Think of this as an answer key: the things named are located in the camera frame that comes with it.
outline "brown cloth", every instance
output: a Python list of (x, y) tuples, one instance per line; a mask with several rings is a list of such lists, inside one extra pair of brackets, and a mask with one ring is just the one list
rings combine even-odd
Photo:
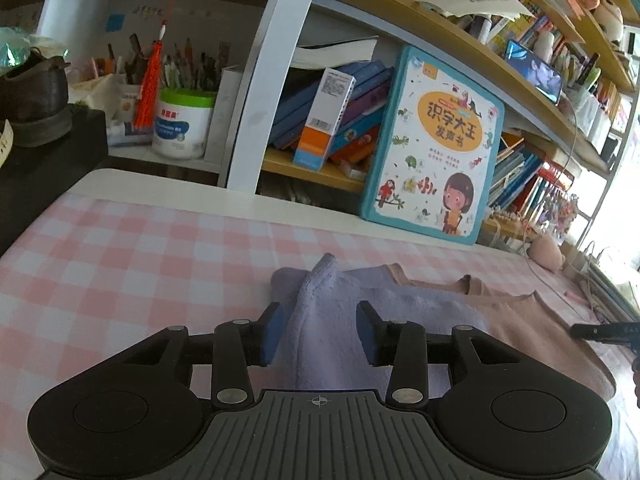
[(466, 295), (466, 302), (486, 319), (489, 334), (596, 392), (604, 400), (616, 393), (616, 380), (584, 340), (572, 339), (569, 326), (537, 292), (510, 296), (466, 275), (455, 283), (409, 280), (399, 264), (387, 266), (399, 285), (450, 290)]

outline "red tassel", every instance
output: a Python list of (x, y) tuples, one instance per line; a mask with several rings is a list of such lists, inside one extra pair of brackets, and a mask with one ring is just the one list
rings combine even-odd
[(154, 43), (154, 50), (146, 64), (145, 78), (142, 80), (140, 102), (136, 111), (133, 126), (150, 128), (154, 124), (156, 114), (156, 95), (158, 94), (158, 80), (160, 78), (160, 56), (162, 54), (162, 37), (166, 28), (166, 20), (160, 28), (160, 38)]

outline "green lid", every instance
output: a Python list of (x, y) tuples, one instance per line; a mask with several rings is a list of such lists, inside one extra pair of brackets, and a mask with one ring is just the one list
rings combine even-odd
[(163, 88), (160, 91), (160, 100), (171, 105), (189, 106), (191, 108), (213, 108), (213, 103), (216, 101), (216, 93), (188, 90), (186, 88)]

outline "lavender towel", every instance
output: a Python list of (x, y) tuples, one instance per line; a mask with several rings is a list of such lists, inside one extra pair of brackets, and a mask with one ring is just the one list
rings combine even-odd
[[(341, 272), (325, 254), (306, 270), (283, 268), (271, 277), (271, 301), (292, 309), (274, 366), (279, 387), (292, 390), (377, 389), (385, 397), (390, 367), (367, 363), (356, 332), (356, 305), (368, 300), (382, 319), (410, 320), (428, 333), (457, 324), (486, 329), (482, 316), (455, 292), (397, 285), (385, 267)], [(445, 365), (429, 366), (430, 397), (449, 389)]]

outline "purple book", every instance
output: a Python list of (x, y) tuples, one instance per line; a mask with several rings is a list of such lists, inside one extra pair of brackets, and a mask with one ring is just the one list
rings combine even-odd
[(370, 110), (383, 99), (386, 99), (389, 95), (390, 86), (391, 79), (387, 79), (382, 85), (367, 92), (362, 97), (351, 101), (344, 110), (340, 125), (344, 126), (346, 123), (353, 121), (357, 116)]

